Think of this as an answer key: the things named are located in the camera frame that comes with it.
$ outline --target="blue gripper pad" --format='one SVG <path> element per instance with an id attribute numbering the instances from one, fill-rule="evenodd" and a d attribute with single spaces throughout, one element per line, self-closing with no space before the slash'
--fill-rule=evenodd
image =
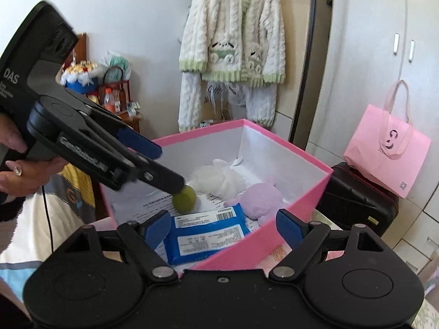
<path id="1" fill-rule="evenodd" d="M 171 214 L 166 212 L 145 229 L 144 241 L 152 249 L 156 249 L 171 230 Z"/>
<path id="2" fill-rule="evenodd" d="M 291 249 L 296 248 L 303 240 L 301 227 L 280 211 L 276 215 L 276 228 Z"/>
<path id="3" fill-rule="evenodd" d="M 130 147 L 144 156 L 156 160 L 161 157 L 163 151 L 159 145 L 153 143 L 130 128 L 119 130 L 116 135 L 120 143 Z"/>

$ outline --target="white wardrobe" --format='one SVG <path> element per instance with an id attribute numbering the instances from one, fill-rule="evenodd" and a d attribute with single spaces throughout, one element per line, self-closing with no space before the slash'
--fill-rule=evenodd
<path id="1" fill-rule="evenodd" d="M 408 83 L 413 124 L 432 144 L 383 239 L 415 272 L 439 248 L 439 194 L 426 208 L 439 184 L 438 77 L 439 0 L 334 0 L 328 58 L 306 150 L 330 166 L 342 162 L 367 105 L 382 107 L 398 78 Z M 399 117 L 405 101 L 401 89 L 394 108 Z"/>

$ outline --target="black cable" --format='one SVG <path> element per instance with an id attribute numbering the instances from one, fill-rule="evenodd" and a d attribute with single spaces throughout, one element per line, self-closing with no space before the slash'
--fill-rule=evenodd
<path id="1" fill-rule="evenodd" d="M 47 224 L 49 225 L 50 248 L 52 249 L 52 254 L 53 254 L 54 253 L 54 237 L 53 237 L 53 233 L 52 233 L 52 225 L 50 225 L 49 210 L 47 209 L 46 192 L 44 191 L 44 185 L 41 186 L 41 189 L 43 191 L 43 199 L 44 199 L 44 207 L 46 209 Z"/>

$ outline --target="blue package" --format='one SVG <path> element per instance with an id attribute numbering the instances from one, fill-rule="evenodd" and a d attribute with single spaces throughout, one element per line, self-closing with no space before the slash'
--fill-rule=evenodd
<path id="1" fill-rule="evenodd" d="M 241 205 L 172 218 L 165 248 L 170 265 L 203 260 L 249 233 Z"/>

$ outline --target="brown bottle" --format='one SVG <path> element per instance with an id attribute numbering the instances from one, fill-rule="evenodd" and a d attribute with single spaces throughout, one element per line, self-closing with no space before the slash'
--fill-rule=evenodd
<path id="1" fill-rule="evenodd" d="M 120 111 L 125 111 L 126 110 L 126 93 L 122 87 L 119 90 L 119 100 L 120 100 Z"/>

